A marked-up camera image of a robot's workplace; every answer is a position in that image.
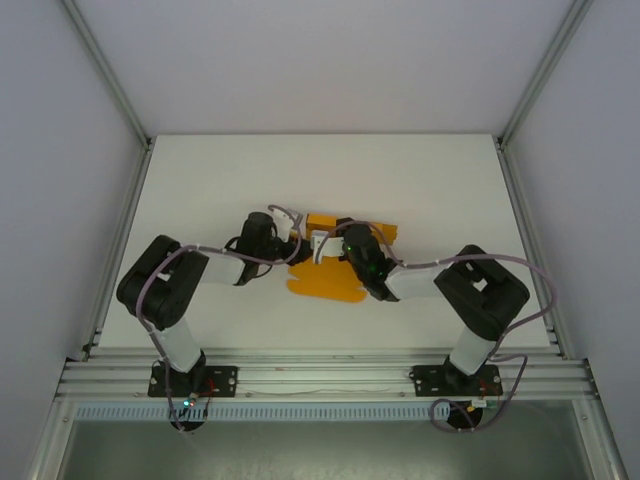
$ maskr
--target robotic arm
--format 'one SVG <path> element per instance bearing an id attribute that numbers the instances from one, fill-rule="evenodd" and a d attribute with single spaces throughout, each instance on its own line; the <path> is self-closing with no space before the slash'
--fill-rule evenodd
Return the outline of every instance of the robotic arm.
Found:
<path id="1" fill-rule="evenodd" d="M 226 252 L 184 252 L 153 280 L 142 303 L 142 315 L 151 328 L 156 347 L 169 361 L 172 391 L 176 396 L 201 392 L 205 380 L 206 357 L 193 339 L 185 312 L 200 282 L 243 286 L 258 276 L 260 264 L 244 258 L 260 260 L 290 259 L 289 265 L 311 256 L 309 242 L 301 240 L 296 255 L 297 239 L 290 237 L 293 222 L 280 212 L 269 215 L 249 214 L 238 237 L 232 238 Z M 123 277 L 116 298 L 129 313 L 136 316 L 136 304 L 144 284 L 169 255 L 181 248 L 180 243 L 165 235 L 158 236 Z"/>
<path id="2" fill-rule="evenodd" d="M 350 221 L 342 219 L 338 225 Z M 423 297 L 435 283 L 465 323 L 444 363 L 444 381 L 454 395 L 473 391 L 476 374 L 529 300 L 527 287 L 495 260 L 460 261 L 440 269 L 407 269 L 385 256 L 367 225 L 348 225 L 338 232 L 343 239 L 344 258 L 372 297 L 389 302 Z M 467 245 L 457 256 L 478 254 L 485 252 Z"/>
<path id="3" fill-rule="evenodd" d="M 321 258 L 318 240 L 324 238 L 326 232 L 314 232 L 311 242 L 294 239 L 290 237 L 293 222 L 280 213 L 249 214 L 241 234 L 225 247 L 231 254 L 186 251 L 151 283 L 142 303 L 142 314 L 152 329 L 156 346 L 166 354 L 173 396 L 191 398 L 194 392 L 202 391 L 205 380 L 206 358 L 184 317 L 199 282 L 243 286 L 258 276 L 260 264 L 256 259 L 287 259 L 289 265 L 295 265 L 310 258 L 313 248 L 316 249 L 314 259 Z M 439 269 L 405 268 L 384 254 L 367 225 L 350 223 L 340 228 L 341 224 L 351 221 L 350 218 L 338 221 L 336 238 L 330 239 L 331 247 L 327 248 L 329 254 L 348 261 L 364 287 L 379 301 L 397 302 L 429 295 L 435 283 L 465 323 L 465 329 L 438 370 L 438 387 L 430 390 L 454 396 L 477 396 L 478 376 L 483 368 L 491 367 L 485 363 L 529 300 L 528 289 L 495 260 L 463 260 Z M 136 315 L 144 284 L 179 248 L 177 241 L 167 236 L 157 237 L 124 276 L 116 296 L 129 313 Z M 474 254 L 484 254 L 484 251 L 468 245 L 458 256 Z"/>

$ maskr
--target mounting plate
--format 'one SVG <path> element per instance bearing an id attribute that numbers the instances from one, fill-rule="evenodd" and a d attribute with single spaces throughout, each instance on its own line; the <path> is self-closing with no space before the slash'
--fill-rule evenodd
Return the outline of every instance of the mounting plate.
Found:
<path id="1" fill-rule="evenodd" d="M 171 396 L 188 397 L 191 392 L 191 382 L 184 374 L 171 370 Z M 213 393 L 211 395 L 201 395 L 201 397 L 222 397 L 233 398 L 236 396 L 236 386 L 238 384 L 238 367 L 207 365 L 204 367 L 202 384 L 209 390 L 209 380 L 213 382 Z M 151 367 L 151 379 L 149 380 L 149 390 L 147 395 L 151 398 L 166 397 L 165 392 L 165 370 L 162 363 Z"/>
<path id="2" fill-rule="evenodd" d="M 446 381 L 443 365 L 416 365 L 409 378 L 413 381 L 416 397 L 479 397 L 483 393 L 492 397 L 503 394 L 500 372 L 495 365 L 483 365 L 460 388 Z"/>

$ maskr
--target purple cable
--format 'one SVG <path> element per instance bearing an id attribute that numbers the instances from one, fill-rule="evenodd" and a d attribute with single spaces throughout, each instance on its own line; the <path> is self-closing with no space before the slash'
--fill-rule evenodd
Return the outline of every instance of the purple cable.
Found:
<path id="1" fill-rule="evenodd" d="M 382 232 L 382 230 L 380 228 L 376 227 L 372 223 L 363 222 L 363 221 L 359 221 L 359 220 L 350 220 L 348 222 L 341 223 L 340 225 L 338 225 L 334 229 L 332 229 L 330 232 L 328 232 L 327 235 L 322 239 L 322 242 L 320 242 L 320 245 L 318 245 L 318 249 L 315 252 L 315 260 L 316 260 L 316 262 L 319 260 L 320 251 L 324 247 L 325 243 L 327 243 L 327 240 L 332 235 L 334 235 L 337 231 L 339 231 L 339 230 L 341 230 L 344 227 L 347 227 L 349 225 L 366 225 L 369 228 L 371 228 L 373 231 L 375 231 L 380 236 L 380 239 L 382 240 L 382 243 L 384 244 L 385 248 L 387 249 L 387 253 L 389 254 L 389 258 L 391 258 L 398 266 L 406 268 L 408 270 L 418 270 L 418 269 L 423 269 L 423 268 L 424 269 L 434 268 L 434 267 L 441 266 L 441 265 L 450 265 L 450 264 L 454 264 L 454 263 L 458 263 L 458 262 L 466 262 L 466 261 L 469 261 L 469 260 L 503 260 L 503 261 L 507 261 L 507 262 L 513 262 L 513 263 L 518 263 L 520 265 L 524 265 L 525 267 L 529 268 L 530 270 L 532 270 L 535 273 L 537 273 L 540 277 L 542 277 L 542 279 L 545 281 L 545 283 L 547 285 L 547 288 L 549 289 L 549 294 L 550 294 L 549 304 L 546 307 L 540 309 L 538 312 L 536 312 L 536 313 L 534 313 L 532 315 L 529 315 L 528 317 L 525 317 L 522 320 L 518 320 L 514 324 L 510 325 L 509 327 L 507 327 L 507 329 L 500 336 L 500 338 L 496 342 L 496 345 L 493 347 L 493 349 L 491 350 L 491 352 L 489 353 L 489 355 L 487 357 L 492 357 L 498 351 L 498 348 L 500 348 L 500 345 L 502 344 L 502 342 L 504 341 L 505 337 L 510 332 L 512 332 L 513 330 L 515 330 L 518 327 L 521 327 L 522 325 L 525 325 L 525 324 L 527 324 L 527 323 L 529 323 L 529 322 L 531 322 L 531 321 L 533 321 L 533 320 L 535 320 L 537 318 L 540 318 L 540 317 L 546 315 L 547 313 L 549 313 L 555 307 L 555 305 L 556 305 L 556 303 L 558 301 L 558 291 L 557 291 L 553 281 L 549 277 L 549 275 L 544 270 L 542 270 L 540 267 L 528 262 L 527 260 L 524 260 L 524 259 L 519 258 L 519 257 L 514 257 L 514 256 L 511 256 L 511 255 L 483 253 L 483 254 L 474 254 L 474 255 L 460 255 L 460 256 L 456 256 L 456 257 L 445 258 L 443 260 L 434 260 L 434 261 L 426 262 L 426 263 L 406 264 L 396 256 L 395 252 L 391 248 L 391 245 L 387 241 L 387 238 L 385 237 L 384 233 Z M 513 355 L 506 355 L 506 356 L 501 355 L 501 356 L 499 356 L 497 358 L 489 358 L 490 361 L 492 361 L 494 363 L 506 362 L 506 361 L 509 361 L 509 360 L 513 360 L 515 358 L 522 358 L 522 366 L 520 367 L 520 371 L 518 372 L 518 375 L 516 376 L 516 379 L 513 382 L 513 388 L 511 389 L 511 392 L 509 392 L 509 395 L 507 396 L 506 400 L 502 403 L 500 409 L 493 416 L 493 418 L 491 420 L 489 420 L 486 424 L 482 425 L 481 427 L 479 426 L 479 427 L 471 428 L 471 431 L 470 431 L 471 433 L 477 432 L 479 430 L 484 430 L 485 428 L 488 428 L 491 425 L 493 425 L 494 423 L 496 423 L 498 421 L 498 419 L 502 418 L 502 416 L 504 415 L 504 412 L 506 412 L 507 408 L 509 407 L 509 404 L 511 403 L 511 400 L 513 399 L 513 397 L 514 397 L 514 395 L 516 393 L 516 389 L 518 388 L 518 385 L 520 384 L 520 380 L 522 379 L 522 375 L 524 374 L 524 369 L 526 368 L 527 362 L 529 360 L 529 357 L 527 355 L 521 354 L 521 353 L 513 354 Z M 439 398 L 435 402 L 433 402 L 433 404 L 431 405 L 431 407 L 429 409 L 429 413 L 430 413 L 429 416 L 430 416 L 431 424 L 434 427 L 436 427 L 438 430 L 441 430 L 441 431 L 447 432 L 447 433 L 456 433 L 457 432 L 457 430 L 451 430 L 451 429 L 448 429 L 448 428 L 445 428 L 445 427 L 441 427 L 434 420 L 435 408 L 441 403 L 449 403 L 449 404 L 453 405 L 457 410 L 459 410 L 463 414 L 463 416 L 469 422 L 469 425 L 473 425 L 473 422 L 471 421 L 471 417 L 469 417 L 469 415 L 467 414 L 467 411 L 459 403 L 454 402 L 454 401 L 449 400 L 449 399 L 446 399 L 446 398 Z"/>
<path id="2" fill-rule="evenodd" d="M 221 255 L 229 255 L 230 257 L 236 257 L 236 258 L 239 258 L 239 259 L 242 259 L 242 260 L 249 260 L 251 262 L 261 263 L 261 264 L 264 264 L 264 265 L 282 265 L 282 264 L 285 264 L 285 263 L 293 260 L 295 258 L 295 256 L 298 254 L 298 252 L 300 251 L 300 248 L 302 246 L 302 230 L 300 229 L 300 223 L 302 221 L 302 216 L 299 215 L 299 216 L 296 217 L 291 211 L 287 210 L 286 208 L 282 208 L 282 207 L 280 207 L 278 205 L 269 205 L 267 208 L 272 212 L 274 210 L 280 210 L 281 212 L 284 212 L 293 221 L 293 230 L 297 233 L 298 238 L 297 238 L 297 242 L 296 242 L 296 248 L 288 258 L 286 258 L 284 260 L 271 261 L 271 260 L 263 260 L 261 258 L 256 258 L 256 257 L 252 257 L 252 256 L 249 256 L 249 255 L 243 255 L 243 254 L 240 254 L 240 253 L 235 253 L 235 252 L 232 252 L 232 251 L 229 251 L 229 250 L 225 250 L 225 249 L 221 249 L 221 248 L 200 247 L 198 245 L 184 245 L 184 246 L 178 248 L 178 250 L 176 250 L 175 252 L 173 252 L 169 256 L 167 256 L 167 258 L 165 258 L 160 263 L 160 265 L 158 265 L 156 267 L 156 269 L 153 271 L 153 273 L 151 273 L 151 275 L 149 275 L 149 278 L 147 278 L 147 280 L 145 281 L 144 285 L 142 286 L 142 289 L 140 290 L 140 295 L 138 295 L 138 300 L 136 301 L 136 318 L 138 319 L 140 324 L 144 327 L 144 329 L 149 334 L 149 337 L 151 338 L 151 341 L 155 345 L 156 349 L 158 350 L 158 353 L 160 354 L 160 357 L 162 358 L 162 361 L 164 362 L 165 393 L 167 395 L 167 402 L 169 403 L 169 412 L 171 413 L 171 416 L 173 417 L 173 421 L 175 422 L 176 427 L 178 427 L 179 431 L 183 431 L 184 429 L 182 427 L 182 423 L 180 423 L 180 420 L 178 419 L 178 412 L 176 411 L 176 408 L 175 408 L 175 406 L 173 404 L 173 400 L 171 398 L 171 384 L 170 384 L 171 375 L 169 373 L 170 369 L 168 368 L 169 358 L 167 357 L 167 352 L 164 350 L 164 348 L 162 347 L 162 344 L 160 343 L 160 341 L 156 337 L 156 333 L 155 333 L 153 327 L 144 319 L 144 316 L 142 314 L 142 305 L 144 304 L 144 299 L 147 296 L 147 293 L 149 292 L 149 289 L 151 288 L 151 285 L 153 284 L 153 281 L 158 277 L 158 275 L 160 275 L 162 273 L 162 271 L 167 267 L 167 265 L 169 265 L 178 256 L 180 256 L 183 253 L 188 252 L 188 251 L 200 250 L 200 251 L 203 251 L 203 252 L 217 253 L 217 254 L 221 254 Z"/>

